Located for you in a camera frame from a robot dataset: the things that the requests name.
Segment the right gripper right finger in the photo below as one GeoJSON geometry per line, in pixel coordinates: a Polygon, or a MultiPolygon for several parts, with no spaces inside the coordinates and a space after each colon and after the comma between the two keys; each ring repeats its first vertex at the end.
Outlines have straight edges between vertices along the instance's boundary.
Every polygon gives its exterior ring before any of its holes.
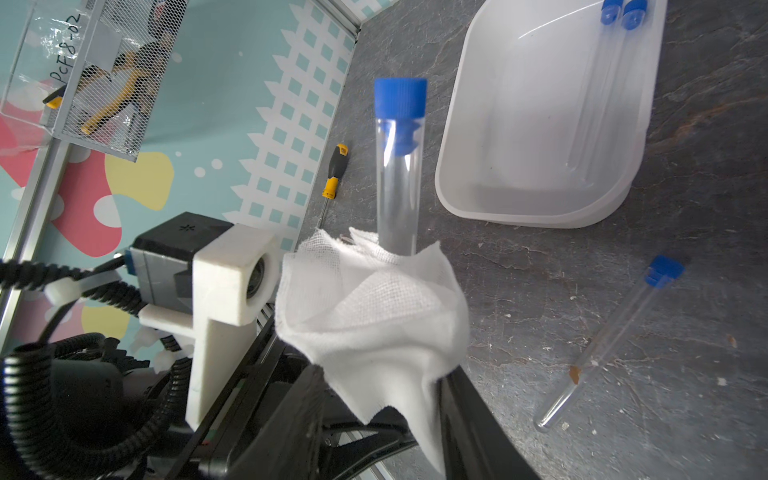
{"type": "Polygon", "coordinates": [[[446,478],[539,479],[462,368],[439,380],[438,410],[446,478]]]}

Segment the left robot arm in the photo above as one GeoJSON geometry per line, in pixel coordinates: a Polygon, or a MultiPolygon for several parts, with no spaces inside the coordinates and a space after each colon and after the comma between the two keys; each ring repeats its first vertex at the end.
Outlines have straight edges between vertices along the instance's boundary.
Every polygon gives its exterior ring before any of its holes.
{"type": "Polygon", "coordinates": [[[193,359],[166,336],[154,373],[113,338],[47,326],[1,362],[1,445],[38,479],[351,479],[415,439],[392,408],[359,423],[320,368],[266,326],[179,449],[193,359]]]}

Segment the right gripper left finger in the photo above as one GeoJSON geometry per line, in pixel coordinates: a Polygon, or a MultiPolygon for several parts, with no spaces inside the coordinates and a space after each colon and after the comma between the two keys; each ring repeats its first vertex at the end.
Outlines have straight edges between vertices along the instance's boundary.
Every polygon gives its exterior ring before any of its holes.
{"type": "Polygon", "coordinates": [[[308,366],[227,477],[315,479],[319,471],[324,392],[323,370],[316,365],[308,366]]]}

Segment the test tube blue cap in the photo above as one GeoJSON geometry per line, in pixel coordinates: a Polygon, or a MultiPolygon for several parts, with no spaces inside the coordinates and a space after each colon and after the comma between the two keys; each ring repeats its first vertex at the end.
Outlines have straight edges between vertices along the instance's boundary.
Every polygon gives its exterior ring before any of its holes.
{"type": "Polygon", "coordinates": [[[417,252],[428,82],[380,78],[374,82],[377,233],[388,252],[417,252]]]}
{"type": "Polygon", "coordinates": [[[581,107],[567,166],[575,173],[586,174],[600,129],[604,103],[610,91],[619,19],[623,1],[604,1],[600,11],[597,40],[590,56],[589,69],[582,85],[581,107]]]}
{"type": "Polygon", "coordinates": [[[670,256],[658,255],[645,269],[632,289],[611,313],[602,329],[586,349],[571,363],[554,391],[534,416],[534,426],[541,432],[554,428],[593,377],[614,357],[632,327],[645,319],[657,303],[660,293],[685,272],[684,264],[670,256]]]}
{"type": "Polygon", "coordinates": [[[585,185],[592,185],[597,178],[602,165],[607,162],[606,156],[613,143],[611,123],[618,117],[616,111],[624,103],[626,83],[630,77],[630,70],[634,63],[637,37],[645,22],[648,12],[647,1],[623,1],[623,11],[619,19],[617,34],[617,49],[615,51],[612,77],[610,79],[610,91],[604,103],[600,129],[592,150],[591,162],[586,174],[576,173],[580,181],[585,185]]]}

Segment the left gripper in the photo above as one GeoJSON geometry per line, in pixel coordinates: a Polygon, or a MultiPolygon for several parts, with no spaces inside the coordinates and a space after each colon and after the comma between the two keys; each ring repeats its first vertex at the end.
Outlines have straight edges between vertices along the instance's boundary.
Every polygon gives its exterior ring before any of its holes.
{"type": "Polygon", "coordinates": [[[358,479],[415,447],[393,408],[365,425],[267,324],[197,428],[150,451],[146,479],[358,479]]]}

